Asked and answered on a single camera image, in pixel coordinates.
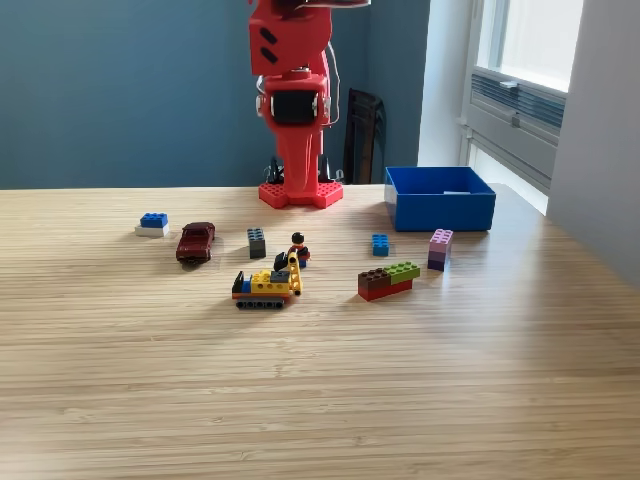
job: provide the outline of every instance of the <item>lime green lego brick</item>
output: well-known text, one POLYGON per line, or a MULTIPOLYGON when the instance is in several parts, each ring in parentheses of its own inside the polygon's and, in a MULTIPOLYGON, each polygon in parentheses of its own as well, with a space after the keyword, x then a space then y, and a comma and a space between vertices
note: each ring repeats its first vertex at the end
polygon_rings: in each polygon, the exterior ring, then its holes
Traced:
POLYGON ((391 285, 413 280, 420 276, 420 267, 412 262, 396 263, 385 267, 385 271, 391 275, 391 285))

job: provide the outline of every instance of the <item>gray lego brick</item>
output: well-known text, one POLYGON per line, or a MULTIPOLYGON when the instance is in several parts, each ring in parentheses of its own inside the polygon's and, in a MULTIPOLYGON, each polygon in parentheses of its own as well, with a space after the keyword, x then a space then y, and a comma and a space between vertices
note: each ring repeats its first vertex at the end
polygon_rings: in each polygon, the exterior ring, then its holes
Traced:
POLYGON ((286 270, 271 272, 271 283, 289 283, 289 275, 286 270))
POLYGON ((264 258, 267 256, 264 232, 261 228, 247 228, 247 238, 249 239, 249 258, 264 258))

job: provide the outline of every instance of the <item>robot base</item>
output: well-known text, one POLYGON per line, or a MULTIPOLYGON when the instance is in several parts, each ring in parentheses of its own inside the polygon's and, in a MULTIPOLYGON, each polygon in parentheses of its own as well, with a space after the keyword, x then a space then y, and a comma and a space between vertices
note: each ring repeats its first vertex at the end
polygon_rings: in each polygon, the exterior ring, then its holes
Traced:
POLYGON ((314 196, 304 198, 289 198, 284 185, 263 183, 260 185, 260 199, 273 208, 284 208, 287 205, 313 205, 316 208, 327 208, 344 196, 340 183, 321 183, 314 196))

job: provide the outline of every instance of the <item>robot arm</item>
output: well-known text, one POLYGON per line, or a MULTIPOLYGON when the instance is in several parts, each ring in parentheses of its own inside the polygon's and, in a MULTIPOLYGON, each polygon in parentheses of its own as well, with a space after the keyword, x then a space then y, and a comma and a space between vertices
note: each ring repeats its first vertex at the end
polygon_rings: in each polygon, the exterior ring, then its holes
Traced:
POLYGON ((276 136, 284 161, 284 185, 261 186, 260 198, 275 208, 313 204, 325 208, 342 198, 341 186, 319 186, 322 130, 331 125, 329 65, 331 8, 370 0, 258 0, 249 21, 251 69, 258 80, 258 115, 276 136))

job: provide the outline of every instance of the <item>brown lego brick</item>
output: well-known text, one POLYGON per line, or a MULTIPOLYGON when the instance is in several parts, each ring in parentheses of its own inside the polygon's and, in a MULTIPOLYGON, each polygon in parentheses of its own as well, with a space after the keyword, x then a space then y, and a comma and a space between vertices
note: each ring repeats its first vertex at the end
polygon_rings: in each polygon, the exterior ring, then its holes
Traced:
POLYGON ((385 272, 384 268, 369 270, 358 275, 358 288, 365 290, 375 290, 391 286, 391 275, 385 272))

